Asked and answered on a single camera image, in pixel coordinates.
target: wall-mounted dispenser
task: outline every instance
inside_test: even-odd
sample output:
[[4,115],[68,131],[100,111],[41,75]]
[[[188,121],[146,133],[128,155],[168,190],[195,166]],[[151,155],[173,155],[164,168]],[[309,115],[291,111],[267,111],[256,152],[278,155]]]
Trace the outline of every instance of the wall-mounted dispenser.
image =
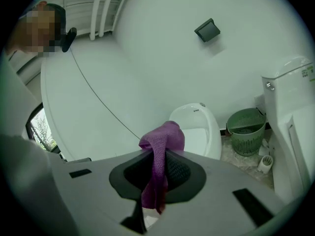
[[215,26],[215,23],[212,18],[204,22],[199,26],[195,33],[202,39],[203,42],[207,42],[210,39],[220,34],[220,30]]

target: toilet brush holder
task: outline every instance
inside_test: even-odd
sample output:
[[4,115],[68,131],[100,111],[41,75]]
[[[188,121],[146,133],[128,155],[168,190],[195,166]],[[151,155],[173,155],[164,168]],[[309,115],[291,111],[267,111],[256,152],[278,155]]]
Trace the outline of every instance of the toilet brush holder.
[[260,172],[263,172],[264,174],[267,174],[270,171],[273,163],[274,163],[274,159],[271,156],[266,155],[261,159],[258,165],[258,170]]

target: metal pipe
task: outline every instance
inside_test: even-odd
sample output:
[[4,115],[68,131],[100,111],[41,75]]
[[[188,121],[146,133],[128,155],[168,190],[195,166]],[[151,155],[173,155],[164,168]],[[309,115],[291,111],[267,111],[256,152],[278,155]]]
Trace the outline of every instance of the metal pipe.
[[90,40],[95,39],[95,28],[96,28],[96,17],[100,0],[94,0],[93,9],[92,9],[92,17],[91,17],[91,33]]
[[119,4],[119,7],[118,7],[118,10],[117,10],[117,13],[115,15],[115,19],[114,19],[114,23],[113,23],[113,28],[112,28],[112,31],[114,31],[115,29],[115,26],[116,26],[116,23],[117,23],[117,20],[118,20],[118,17],[119,17],[119,14],[120,14],[120,11],[123,7],[123,4],[124,4],[125,0],[122,0]]
[[106,17],[107,17],[110,1],[111,0],[105,0],[105,3],[104,3],[102,17],[101,17],[101,20],[100,20],[99,31],[98,31],[98,36],[99,37],[103,37],[104,36],[105,21],[106,21]]

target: toilet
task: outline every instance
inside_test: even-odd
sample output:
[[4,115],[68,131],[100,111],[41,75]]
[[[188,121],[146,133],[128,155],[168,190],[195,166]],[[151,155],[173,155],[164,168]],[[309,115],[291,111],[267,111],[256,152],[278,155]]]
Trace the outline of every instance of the toilet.
[[203,103],[181,106],[172,112],[169,120],[177,122],[185,135],[184,151],[220,160],[220,129]]
[[315,178],[315,69],[308,58],[296,55],[271,65],[262,82],[273,131],[275,192],[288,204],[304,196]]

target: tiled floor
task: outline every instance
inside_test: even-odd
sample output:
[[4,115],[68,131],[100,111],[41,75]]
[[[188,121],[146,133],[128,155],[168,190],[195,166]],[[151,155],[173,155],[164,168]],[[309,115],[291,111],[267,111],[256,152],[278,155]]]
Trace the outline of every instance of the tiled floor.
[[[265,139],[269,140],[270,132],[265,133]],[[268,174],[264,174],[257,170],[257,166],[262,159],[262,156],[255,154],[252,156],[241,156],[236,153],[232,148],[231,139],[226,136],[222,136],[222,154],[221,160],[231,163],[240,168],[244,172],[248,173],[258,181],[262,182],[271,189],[274,189],[274,181],[272,176],[272,168]]]

